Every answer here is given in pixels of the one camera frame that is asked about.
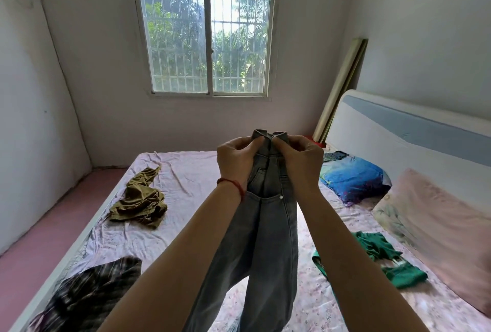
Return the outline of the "person's right hand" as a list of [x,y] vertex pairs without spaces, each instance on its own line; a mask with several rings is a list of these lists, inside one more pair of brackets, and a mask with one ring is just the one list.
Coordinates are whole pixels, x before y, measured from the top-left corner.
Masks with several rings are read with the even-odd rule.
[[323,162],[323,149],[304,136],[287,137],[292,155],[285,158],[287,174],[294,188],[297,200],[319,190],[318,180]]

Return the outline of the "person's left hand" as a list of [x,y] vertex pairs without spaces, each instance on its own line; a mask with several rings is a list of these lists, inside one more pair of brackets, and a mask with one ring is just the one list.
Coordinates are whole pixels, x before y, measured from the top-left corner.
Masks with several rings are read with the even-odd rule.
[[239,137],[222,144],[217,149],[217,162],[220,171],[220,181],[240,186],[242,191],[247,189],[247,183],[252,171],[253,160],[246,159],[246,146],[254,140],[251,136]]

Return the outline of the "grey denim jeans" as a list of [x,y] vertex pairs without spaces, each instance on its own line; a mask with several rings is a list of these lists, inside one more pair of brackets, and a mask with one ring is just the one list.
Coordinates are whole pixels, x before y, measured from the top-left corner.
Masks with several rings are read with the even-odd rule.
[[284,157],[273,138],[286,132],[256,129],[264,137],[254,156],[245,196],[206,273],[182,332],[208,332],[226,293],[249,277],[244,305],[228,332],[282,332],[297,294],[297,201]]

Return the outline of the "person's left forearm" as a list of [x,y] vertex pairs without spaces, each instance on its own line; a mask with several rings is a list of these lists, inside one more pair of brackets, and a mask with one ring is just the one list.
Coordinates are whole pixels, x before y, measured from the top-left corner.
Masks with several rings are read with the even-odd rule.
[[190,221],[120,299],[97,332],[182,332],[243,197],[240,186],[218,180]]

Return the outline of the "person's right forearm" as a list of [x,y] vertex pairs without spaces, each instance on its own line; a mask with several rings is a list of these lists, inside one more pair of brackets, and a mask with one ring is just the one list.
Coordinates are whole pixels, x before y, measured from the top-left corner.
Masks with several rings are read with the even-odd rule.
[[295,188],[295,196],[348,331],[429,332],[319,187]]

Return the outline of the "blue patterned pillow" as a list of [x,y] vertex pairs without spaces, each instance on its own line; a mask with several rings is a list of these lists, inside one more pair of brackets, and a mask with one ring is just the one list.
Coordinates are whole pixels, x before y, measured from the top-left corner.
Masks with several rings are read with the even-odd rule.
[[383,196],[392,186],[383,169],[339,150],[323,154],[320,181],[347,207]]

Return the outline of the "beige leaning boards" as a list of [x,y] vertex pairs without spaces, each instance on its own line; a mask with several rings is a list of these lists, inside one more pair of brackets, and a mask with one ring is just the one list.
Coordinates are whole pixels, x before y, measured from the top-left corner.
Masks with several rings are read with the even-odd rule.
[[335,110],[342,95],[347,92],[350,86],[367,44],[368,39],[366,38],[358,37],[352,40],[314,130],[312,136],[314,142],[324,143],[326,141]]

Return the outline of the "pink floral bed sheet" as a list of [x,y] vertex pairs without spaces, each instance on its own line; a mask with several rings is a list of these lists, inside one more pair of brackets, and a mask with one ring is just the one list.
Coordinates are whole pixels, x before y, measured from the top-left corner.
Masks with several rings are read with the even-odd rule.
[[[196,209],[216,185],[219,176],[215,151],[143,153],[137,156],[118,185],[96,213],[94,223],[83,238],[81,247],[54,283],[60,283],[90,267],[124,256],[142,260],[142,270],[163,252],[193,216]],[[106,219],[108,210],[124,193],[126,183],[138,172],[161,166],[152,186],[161,190],[168,210],[156,230],[139,224],[116,224]],[[350,231],[380,232],[403,252],[404,259],[426,272],[429,278],[402,295],[417,312],[430,332],[491,332],[491,319],[457,297],[422,262],[394,238],[390,237],[372,216],[380,198],[368,198],[346,207],[337,195],[320,184],[330,202]],[[298,211],[298,291],[293,313],[283,332],[347,332],[332,288],[314,265],[311,257],[314,243]]]

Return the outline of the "white framed barred window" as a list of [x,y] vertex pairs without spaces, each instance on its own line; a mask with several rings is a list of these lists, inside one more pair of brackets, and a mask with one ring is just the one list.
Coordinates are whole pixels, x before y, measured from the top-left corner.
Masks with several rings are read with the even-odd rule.
[[152,96],[268,98],[278,0],[135,0]]

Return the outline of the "olive green garment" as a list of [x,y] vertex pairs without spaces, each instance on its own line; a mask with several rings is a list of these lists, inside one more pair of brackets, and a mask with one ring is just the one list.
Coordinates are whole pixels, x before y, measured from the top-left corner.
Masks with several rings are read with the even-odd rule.
[[156,230],[168,210],[164,194],[151,186],[162,167],[145,168],[126,184],[124,196],[110,209],[111,222],[137,222]]

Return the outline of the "white and blue headboard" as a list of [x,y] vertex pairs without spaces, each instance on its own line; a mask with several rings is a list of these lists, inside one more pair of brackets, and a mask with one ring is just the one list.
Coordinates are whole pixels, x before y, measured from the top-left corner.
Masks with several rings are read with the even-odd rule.
[[383,169],[392,183],[407,168],[491,215],[491,121],[348,90],[328,146]]

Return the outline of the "pink floral pillow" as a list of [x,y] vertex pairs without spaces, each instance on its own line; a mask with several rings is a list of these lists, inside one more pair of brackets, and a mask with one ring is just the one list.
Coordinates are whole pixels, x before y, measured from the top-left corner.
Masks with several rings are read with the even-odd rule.
[[491,318],[491,216],[411,168],[372,214],[448,288]]

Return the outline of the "dark plaid shirt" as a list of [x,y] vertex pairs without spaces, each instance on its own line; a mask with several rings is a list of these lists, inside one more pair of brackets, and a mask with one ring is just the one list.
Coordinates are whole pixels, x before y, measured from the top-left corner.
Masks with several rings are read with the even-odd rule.
[[141,259],[126,256],[65,279],[26,332],[97,332],[141,268]]

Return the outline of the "white bed frame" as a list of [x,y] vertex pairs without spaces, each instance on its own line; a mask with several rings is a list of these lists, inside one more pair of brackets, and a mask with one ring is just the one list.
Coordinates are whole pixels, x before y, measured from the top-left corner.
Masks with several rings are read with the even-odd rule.
[[89,173],[0,256],[0,332],[26,332],[123,186],[123,168]]

